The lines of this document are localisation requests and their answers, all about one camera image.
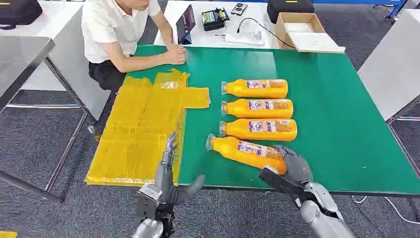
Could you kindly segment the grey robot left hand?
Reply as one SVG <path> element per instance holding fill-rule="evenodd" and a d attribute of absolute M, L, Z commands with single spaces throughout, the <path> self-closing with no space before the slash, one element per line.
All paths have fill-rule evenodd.
<path fill-rule="evenodd" d="M 172 162 L 176 148 L 176 134 L 172 133 L 165 144 L 162 160 L 157 166 L 155 187 L 161 191 L 159 201 L 171 205 L 180 205 L 195 195 L 203 186 L 206 176 L 199 175 L 196 180 L 185 187 L 173 183 Z"/>

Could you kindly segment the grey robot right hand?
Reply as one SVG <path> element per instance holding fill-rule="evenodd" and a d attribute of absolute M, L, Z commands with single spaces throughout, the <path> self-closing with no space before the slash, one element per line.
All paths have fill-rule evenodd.
<path fill-rule="evenodd" d="M 298 186 L 305 186 L 307 182 L 313 181 L 313 173 L 304 157 L 283 145 L 274 145 L 273 148 L 284 158 L 287 167 L 284 177 L 288 181 Z"/>

